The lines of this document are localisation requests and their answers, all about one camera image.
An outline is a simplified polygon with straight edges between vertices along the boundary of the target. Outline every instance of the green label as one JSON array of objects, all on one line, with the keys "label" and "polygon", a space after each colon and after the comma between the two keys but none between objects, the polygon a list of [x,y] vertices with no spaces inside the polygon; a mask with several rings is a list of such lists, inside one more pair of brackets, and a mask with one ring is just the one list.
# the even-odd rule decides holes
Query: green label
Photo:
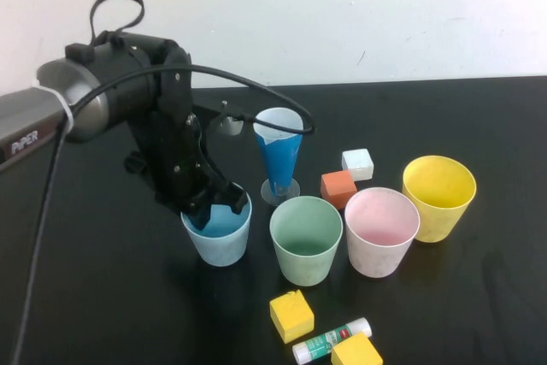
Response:
[{"label": "green label", "polygon": [[344,325],[343,327],[336,328],[328,333],[319,335],[318,337],[308,339],[306,341],[306,346],[308,346],[311,359],[314,360],[315,358],[321,358],[322,356],[330,354],[334,345],[350,336],[350,329]]}]

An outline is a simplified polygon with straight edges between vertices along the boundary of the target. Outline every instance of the cup rim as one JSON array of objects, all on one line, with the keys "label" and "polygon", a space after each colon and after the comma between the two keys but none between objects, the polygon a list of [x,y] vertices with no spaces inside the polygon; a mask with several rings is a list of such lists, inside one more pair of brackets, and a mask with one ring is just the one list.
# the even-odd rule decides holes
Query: cup rim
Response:
[{"label": "cup rim", "polygon": [[253,203],[252,201],[250,200],[250,195],[249,195],[249,192],[248,191],[245,191],[245,194],[247,194],[247,200],[249,201],[249,215],[247,215],[247,218],[245,219],[245,222],[241,225],[240,228],[238,228],[236,231],[234,231],[233,233],[229,233],[227,235],[224,235],[222,237],[206,237],[204,235],[201,235],[201,234],[198,234],[196,233],[195,231],[191,230],[187,225],[186,225],[186,221],[188,221],[188,217],[181,211],[180,212],[180,219],[182,220],[182,225],[185,226],[186,228],[186,231],[190,234],[190,235],[195,235],[196,237],[198,238],[203,238],[203,239],[206,239],[206,240],[210,240],[210,241],[216,241],[216,240],[222,240],[222,239],[229,239],[230,237],[232,236],[235,236],[235,234],[239,233],[242,229],[244,229],[245,227],[247,227],[249,224],[250,224],[250,217],[252,216],[253,214]]},{"label": "cup rim", "polygon": [[[340,234],[338,235],[338,238],[336,238],[336,241],[334,242],[334,244],[328,248],[327,250],[324,250],[323,252],[320,252],[319,254],[313,254],[312,256],[301,256],[299,254],[295,254],[294,252],[290,252],[288,251],[285,247],[281,246],[281,244],[279,244],[277,242],[277,240],[274,238],[274,235],[272,234],[272,220],[274,219],[274,215],[275,213],[277,213],[278,209],[280,209],[281,207],[283,207],[284,204],[287,204],[289,203],[290,201],[294,201],[294,200],[298,200],[299,198],[312,198],[314,200],[319,200],[320,203],[324,203],[326,205],[328,205],[332,210],[334,210],[334,212],[336,213],[336,215],[338,216],[338,220],[340,222]],[[342,221],[342,216],[340,215],[340,213],[338,212],[338,210],[336,209],[336,207],[334,207],[332,204],[330,204],[328,201],[324,200],[323,198],[319,198],[319,197],[314,197],[314,196],[298,196],[298,197],[294,197],[294,198],[290,198],[288,199],[287,201],[285,201],[284,203],[282,203],[280,206],[278,206],[278,208],[273,212],[272,216],[270,217],[270,238],[272,239],[272,241],[278,246],[280,247],[284,252],[286,252],[287,254],[291,255],[291,256],[297,256],[297,257],[300,257],[300,258],[316,258],[317,256],[323,256],[325,255],[327,252],[331,251],[332,249],[338,247],[338,244],[340,243],[340,239],[342,239],[342,234],[344,234],[344,222]]]},{"label": "cup rim", "polygon": [[[456,165],[462,167],[471,177],[471,180],[473,181],[473,194],[471,197],[463,204],[456,205],[455,207],[437,207],[436,205],[431,205],[429,203],[426,203],[425,201],[420,200],[407,186],[407,181],[405,179],[405,175],[407,173],[407,169],[410,167],[411,164],[414,162],[418,162],[419,160],[423,160],[424,158],[442,158],[443,160],[448,160],[449,162],[453,162]],[[460,209],[463,207],[467,207],[475,198],[475,195],[477,194],[477,180],[475,179],[473,173],[471,173],[471,170],[464,166],[462,163],[460,163],[457,160],[454,160],[453,158],[447,157],[447,156],[437,156],[437,155],[429,155],[429,156],[421,156],[417,157],[414,160],[412,160],[409,164],[406,165],[406,167],[403,170],[403,186],[407,190],[407,192],[412,196],[413,199],[415,199],[418,203],[426,205],[427,207],[431,207],[432,209]]]},{"label": "cup rim", "polygon": [[[259,115],[263,114],[263,113],[267,113],[268,111],[274,111],[274,110],[286,110],[286,111],[291,111],[292,113],[295,113],[299,118],[300,118],[300,121],[302,122],[302,125],[301,125],[301,128],[302,130],[304,129],[304,124],[303,124],[303,119],[302,119],[302,116],[296,111],[296,110],[293,110],[293,109],[289,109],[287,107],[270,107],[269,109],[264,109],[263,111],[261,111],[260,113],[258,113],[256,115],[256,118],[258,120],[262,120],[259,118]],[[263,124],[259,124],[259,123],[253,123],[253,131],[258,134],[260,137],[262,138],[270,138],[270,137],[265,137],[263,136],[259,131],[256,130],[257,127],[266,127],[266,128],[269,128],[269,129],[272,129],[272,127],[268,127],[268,126],[264,126]],[[286,136],[284,137],[281,137],[281,138],[275,138],[274,140],[275,141],[278,141],[278,140],[287,140],[288,138],[292,138],[294,136],[297,136],[297,134],[295,134],[294,132],[288,132]]]},{"label": "cup rim", "polygon": [[[402,197],[405,201],[408,201],[410,203],[410,205],[412,205],[412,209],[415,211],[416,213],[416,216],[418,217],[418,224],[416,225],[416,229],[415,229],[415,232],[414,234],[412,234],[410,236],[410,238],[404,240],[402,243],[399,243],[399,244],[394,244],[394,245],[382,245],[382,244],[375,244],[375,243],[371,243],[370,241],[367,241],[366,239],[362,238],[359,234],[357,234],[353,228],[350,227],[350,223],[348,222],[348,219],[347,219],[347,216],[346,216],[346,213],[348,212],[348,208],[349,206],[351,205],[352,202],[354,202],[356,200],[356,198],[358,198],[363,192],[365,191],[390,191],[390,192],[394,192],[395,194],[397,194],[398,196]],[[346,204],[345,206],[345,210],[344,210],[344,219],[345,219],[345,225],[347,226],[348,230],[350,230],[350,232],[355,236],[357,237],[358,239],[360,239],[362,242],[364,243],[367,243],[367,244],[370,244],[374,247],[379,247],[379,248],[396,248],[396,247],[400,247],[402,245],[405,245],[411,241],[414,240],[414,238],[416,237],[416,235],[418,234],[418,232],[420,231],[420,225],[421,225],[421,218],[420,218],[420,213],[418,212],[418,209],[416,208],[416,206],[414,205],[414,203],[412,203],[412,201],[410,201],[410,199],[405,196],[404,194],[402,194],[401,192],[399,191],[396,191],[396,190],[392,190],[391,188],[387,188],[387,187],[368,187],[368,188],[365,188],[364,190],[360,190],[358,191],[356,194],[353,195],[352,198],[350,198],[350,200],[348,201],[348,203]]]}]

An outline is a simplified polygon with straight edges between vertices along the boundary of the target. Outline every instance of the white block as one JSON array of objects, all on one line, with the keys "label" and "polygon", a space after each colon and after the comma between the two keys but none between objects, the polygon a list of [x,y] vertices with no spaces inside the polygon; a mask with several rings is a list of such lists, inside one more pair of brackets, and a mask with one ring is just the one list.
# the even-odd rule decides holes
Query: white block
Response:
[{"label": "white block", "polygon": [[373,159],[367,149],[349,150],[342,153],[342,169],[350,170],[354,181],[373,178]]}]

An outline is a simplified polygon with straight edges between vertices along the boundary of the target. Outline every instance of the yellow block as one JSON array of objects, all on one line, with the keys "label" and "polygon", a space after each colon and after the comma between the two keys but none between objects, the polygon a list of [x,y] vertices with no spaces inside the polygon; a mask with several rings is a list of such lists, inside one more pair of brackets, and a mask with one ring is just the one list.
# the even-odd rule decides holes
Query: yellow block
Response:
[{"label": "yellow block", "polygon": [[436,243],[445,239],[462,217],[477,191],[471,172],[448,157],[424,156],[403,173],[403,194],[420,213],[416,239]]},{"label": "yellow block", "polygon": [[314,313],[300,290],[270,301],[270,316],[286,344],[314,330]]},{"label": "yellow block", "polygon": [[333,365],[382,365],[384,361],[364,333],[356,333],[332,348]]}]

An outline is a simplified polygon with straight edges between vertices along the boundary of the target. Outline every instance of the white wall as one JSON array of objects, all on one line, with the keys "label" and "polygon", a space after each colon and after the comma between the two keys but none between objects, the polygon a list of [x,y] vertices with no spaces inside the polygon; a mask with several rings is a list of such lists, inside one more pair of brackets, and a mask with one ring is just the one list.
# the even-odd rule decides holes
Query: white wall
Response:
[{"label": "white wall", "polygon": [[[88,42],[94,0],[0,0],[0,91]],[[145,0],[135,32],[271,85],[518,74],[547,68],[546,0]],[[98,30],[137,6],[113,1]],[[196,75],[195,85],[224,85]]]}]

